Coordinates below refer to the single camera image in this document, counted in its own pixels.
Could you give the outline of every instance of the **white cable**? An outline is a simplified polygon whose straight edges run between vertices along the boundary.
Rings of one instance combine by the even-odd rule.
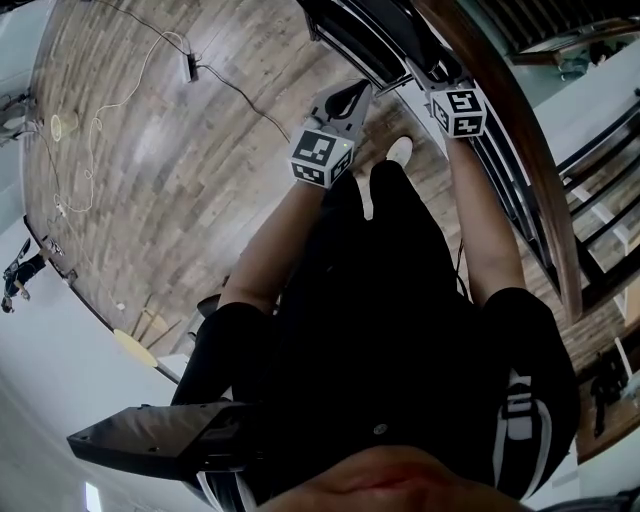
[[[94,114],[93,119],[91,119],[91,126],[89,127],[89,139],[87,141],[87,149],[89,150],[89,156],[90,156],[90,160],[89,160],[90,161],[90,166],[89,166],[89,169],[85,169],[85,171],[84,171],[84,177],[87,178],[91,182],[91,198],[89,200],[89,206],[87,206],[86,208],[83,208],[83,209],[73,208],[73,207],[71,207],[69,205],[69,203],[65,202],[60,197],[60,195],[57,194],[57,193],[53,195],[53,202],[56,204],[56,206],[58,204],[62,204],[65,208],[67,208],[67,209],[69,209],[69,210],[71,210],[72,212],[75,212],[75,213],[86,213],[89,210],[91,210],[91,208],[93,208],[93,195],[94,195],[93,177],[95,175],[95,157],[93,155],[93,150],[91,149],[91,142],[92,142],[92,136],[93,136],[93,126],[95,124],[95,126],[98,127],[98,131],[102,131],[102,121],[98,117],[98,114],[100,114],[100,112],[102,112],[103,110],[107,110],[109,108],[122,107],[136,93],[136,91],[140,87],[140,84],[142,83],[142,76],[144,75],[144,70],[147,67],[147,62],[149,61],[149,57],[151,56],[151,52],[153,52],[154,48],[158,45],[160,40],[164,39],[165,34],[169,34],[169,35],[177,37],[180,40],[180,45],[182,47],[184,47],[184,41],[183,41],[183,39],[182,39],[182,37],[180,35],[176,34],[175,32],[169,32],[169,31],[163,32],[162,35],[160,37],[158,37],[158,39],[156,39],[156,42],[153,43],[153,46],[151,47],[151,49],[147,53],[147,56],[144,59],[144,63],[142,64],[142,69],[140,70],[140,77],[138,78],[138,83],[137,83],[135,89],[133,89],[133,91],[131,91],[131,93],[127,96],[127,98],[124,101],[122,101],[121,103],[117,103],[115,105],[104,105],[104,106],[100,107],[98,110],[96,110],[96,113]]]

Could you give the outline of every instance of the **fiducial marker cube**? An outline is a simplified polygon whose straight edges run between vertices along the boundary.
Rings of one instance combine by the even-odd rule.
[[[289,165],[296,179],[331,188],[353,162],[354,142],[321,130],[299,128],[289,145]]]
[[[475,89],[431,93],[431,114],[452,139],[484,133],[487,106]]]

